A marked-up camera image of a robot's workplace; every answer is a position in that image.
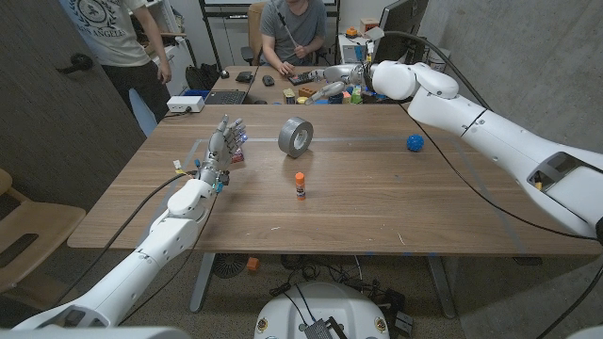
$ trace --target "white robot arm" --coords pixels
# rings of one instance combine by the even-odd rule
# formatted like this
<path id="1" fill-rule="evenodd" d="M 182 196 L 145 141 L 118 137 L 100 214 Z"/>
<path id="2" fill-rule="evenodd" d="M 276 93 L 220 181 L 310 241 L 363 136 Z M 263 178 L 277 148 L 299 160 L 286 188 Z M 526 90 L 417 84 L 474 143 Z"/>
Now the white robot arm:
<path id="1" fill-rule="evenodd" d="M 190 248 L 202 231 L 219 183 L 233 153 L 247 140 L 242 120 L 227 125 L 224 116 L 210 138 L 195 178 L 174 193 L 168 209 L 153 223 L 149 235 L 130 255 L 82 297 L 34 315 L 14 330 L 45 327 L 115 327 L 139 299 L 159 270 Z"/>
<path id="2" fill-rule="evenodd" d="M 533 201 L 570 232 L 603 235 L 603 154 L 530 133 L 459 95 L 454 79 L 423 63 L 341 65 L 315 76 L 353 85 L 372 82 L 377 93 L 395 100 L 414 97 L 408 107 L 413 119 L 461 137 L 506 170 Z"/>

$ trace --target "duct tape roll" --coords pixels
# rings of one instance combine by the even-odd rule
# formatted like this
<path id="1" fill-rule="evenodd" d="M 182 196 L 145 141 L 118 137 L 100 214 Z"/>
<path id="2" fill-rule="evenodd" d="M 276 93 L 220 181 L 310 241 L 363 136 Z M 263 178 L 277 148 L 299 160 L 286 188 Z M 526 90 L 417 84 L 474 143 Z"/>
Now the duct tape roll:
<path id="1" fill-rule="evenodd" d="M 312 123 L 298 117 L 291 118 L 285 122 L 279 134 L 279 148 L 296 158 L 308 149 L 313 134 Z"/>

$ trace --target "black bag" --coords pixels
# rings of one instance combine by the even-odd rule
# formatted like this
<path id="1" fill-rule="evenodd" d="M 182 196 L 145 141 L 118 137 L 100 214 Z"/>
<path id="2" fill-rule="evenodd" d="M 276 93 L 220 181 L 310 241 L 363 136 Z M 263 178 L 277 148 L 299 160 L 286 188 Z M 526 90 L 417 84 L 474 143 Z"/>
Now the black bag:
<path id="1" fill-rule="evenodd" d="M 185 76 L 190 89 L 211 90 L 220 78 L 220 73 L 216 65 L 201 64 L 200 68 L 188 66 Z"/>

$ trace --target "mouse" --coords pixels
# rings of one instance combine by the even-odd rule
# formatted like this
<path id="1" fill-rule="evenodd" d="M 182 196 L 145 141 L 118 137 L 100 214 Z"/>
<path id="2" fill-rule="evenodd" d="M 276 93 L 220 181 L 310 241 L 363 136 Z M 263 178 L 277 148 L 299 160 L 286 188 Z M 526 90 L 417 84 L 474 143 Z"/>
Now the mouse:
<path id="1" fill-rule="evenodd" d="M 274 78 L 270 75 L 264 75 L 262 82 L 264 83 L 264 86 L 274 86 Z"/>

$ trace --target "blue ball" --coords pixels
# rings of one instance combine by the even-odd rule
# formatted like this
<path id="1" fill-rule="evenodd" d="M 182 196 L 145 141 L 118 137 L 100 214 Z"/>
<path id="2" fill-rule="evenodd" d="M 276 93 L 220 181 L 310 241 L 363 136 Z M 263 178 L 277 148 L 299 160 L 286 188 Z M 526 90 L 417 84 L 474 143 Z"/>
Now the blue ball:
<path id="1" fill-rule="evenodd" d="M 412 152 L 419 152 L 423 148 L 425 141 L 420 135 L 411 135 L 406 139 L 406 147 Z"/>

